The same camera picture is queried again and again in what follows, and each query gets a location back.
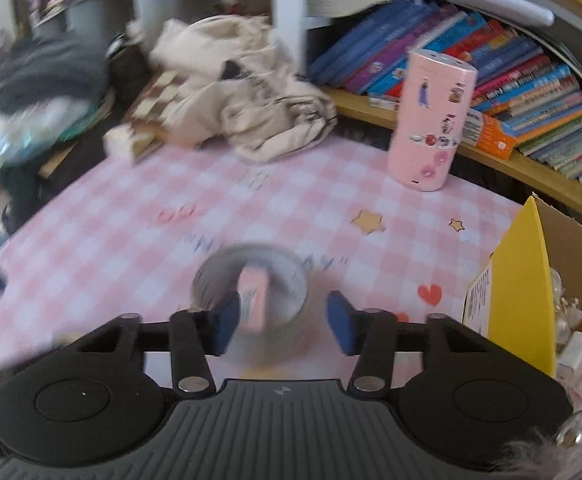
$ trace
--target plastic bag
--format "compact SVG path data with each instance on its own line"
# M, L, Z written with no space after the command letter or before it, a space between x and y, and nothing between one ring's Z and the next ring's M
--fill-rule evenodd
M37 103L11 116L0 114L0 168L17 164L51 146L94 106L87 100L58 97Z

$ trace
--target yellow star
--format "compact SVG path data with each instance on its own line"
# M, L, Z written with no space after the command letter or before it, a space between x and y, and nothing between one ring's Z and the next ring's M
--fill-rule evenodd
M358 215L351 220L351 224L357 225L365 235L376 231L384 231L382 215L373 213L368 209L362 209Z
M455 229L456 232L460 232L460 231L464 231L464 226L462 225L462 222L459 220L456 220L455 218L451 218L451 222L449 224L453 229Z

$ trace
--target gingham pattern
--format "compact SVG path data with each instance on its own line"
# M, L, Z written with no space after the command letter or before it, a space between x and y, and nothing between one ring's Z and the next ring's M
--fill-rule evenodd
M39 212L0 251L8 279L0 298L0 364L85 333L124 312L166 320L190 301L206 255L230 242L274 242L311 271L312 323L289 359L246 369L210 359L227 376L347 379L324 321L324 298L341 290L357 308L429 312L461 318L469 283L482 270L519 205L459 178L442 190L405 189L386 173L386 153L331 137L267 166L227 148L187 152L166 146L135 168L104 161ZM385 230L364 235L351 224L361 209L383 215ZM448 224L461 220L466 231ZM418 286L443 290L437 307ZM399 383L418 369L402 358ZM168 382L165 364L152 375Z

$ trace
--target ribbed surface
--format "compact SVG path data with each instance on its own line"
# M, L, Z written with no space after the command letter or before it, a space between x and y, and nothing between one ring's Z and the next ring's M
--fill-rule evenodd
M11 459L0 468L0 480L468 480L487 476L423 452L400 431L384 404L355 400L341 391L337 381L229 381L211 399L180 402L151 441L117 460L62 470Z

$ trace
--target white logo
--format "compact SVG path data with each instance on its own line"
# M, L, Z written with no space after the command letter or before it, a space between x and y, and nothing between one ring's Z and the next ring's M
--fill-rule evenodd
M280 396L285 396L291 393L291 389L287 386L282 386L282 388L273 391Z

